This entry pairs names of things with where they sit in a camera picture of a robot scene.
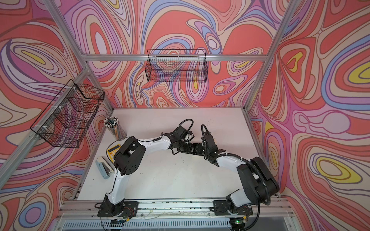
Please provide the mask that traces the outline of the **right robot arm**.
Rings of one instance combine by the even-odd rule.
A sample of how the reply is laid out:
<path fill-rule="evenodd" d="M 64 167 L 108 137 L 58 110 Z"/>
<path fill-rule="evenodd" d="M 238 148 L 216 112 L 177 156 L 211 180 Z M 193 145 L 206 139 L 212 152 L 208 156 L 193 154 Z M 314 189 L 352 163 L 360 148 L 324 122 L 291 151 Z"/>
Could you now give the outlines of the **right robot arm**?
<path fill-rule="evenodd" d="M 236 215 L 240 209 L 252 205 L 271 204 L 271 196 L 279 192 L 279 185 L 261 158 L 255 157 L 248 160 L 219 149 L 209 131 L 202 133 L 201 140 L 205 160 L 217 167 L 237 173 L 242 185 L 242 188 L 229 194 L 223 201 L 225 208 L 214 206 L 216 214 Z"/>

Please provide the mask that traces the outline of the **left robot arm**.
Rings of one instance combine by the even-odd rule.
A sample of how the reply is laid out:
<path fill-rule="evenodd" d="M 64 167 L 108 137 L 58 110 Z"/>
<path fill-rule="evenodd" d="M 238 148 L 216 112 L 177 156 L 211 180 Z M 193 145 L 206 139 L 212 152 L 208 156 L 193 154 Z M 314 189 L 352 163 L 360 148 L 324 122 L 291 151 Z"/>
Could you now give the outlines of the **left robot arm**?
<path fill-rule="evenodd" d="M 124 210 L 124 197 L 131 174 L 138 170 L 144 156 L 161 150 L 176 149 L 179 153 L 192 154 L 193 132 L 178 126 L 173 132 L 162 133 L 159 137 L 139 140 L 133 136 L 123 140 L 120 149 L 114 154 L 115 177 L 112 189 L 101 205 L 104 215 L 118 216 Z"/>

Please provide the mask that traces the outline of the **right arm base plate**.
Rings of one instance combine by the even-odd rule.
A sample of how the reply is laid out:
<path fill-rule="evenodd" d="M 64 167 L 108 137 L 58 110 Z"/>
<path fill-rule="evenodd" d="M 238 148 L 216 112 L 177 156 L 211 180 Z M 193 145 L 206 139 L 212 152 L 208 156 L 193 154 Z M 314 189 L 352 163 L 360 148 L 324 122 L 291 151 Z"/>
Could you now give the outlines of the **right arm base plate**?
<path fill-rule="evenodd" d="M 214 200 L 210 211 L 216 216 L 246 216 L 249 217 L 253 211 L 247 205 L 236 207 L 229 200 Z"/>

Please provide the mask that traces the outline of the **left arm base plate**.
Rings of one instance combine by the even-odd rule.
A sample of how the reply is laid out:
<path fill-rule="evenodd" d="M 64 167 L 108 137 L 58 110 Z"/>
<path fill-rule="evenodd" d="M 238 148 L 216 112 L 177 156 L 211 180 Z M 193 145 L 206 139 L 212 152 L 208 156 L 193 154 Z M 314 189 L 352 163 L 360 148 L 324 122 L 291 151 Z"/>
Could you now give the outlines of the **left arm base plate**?
<path fill-rule="evenodd" d="M 111 202 L 106 200 L 95 204 L 94 207 L 98 209 L 98 217 L 100 218 L 132 218 L 137 215 L 138 205 L 139 202 L 137 201 L 120 202 L 113 205 Z"/>

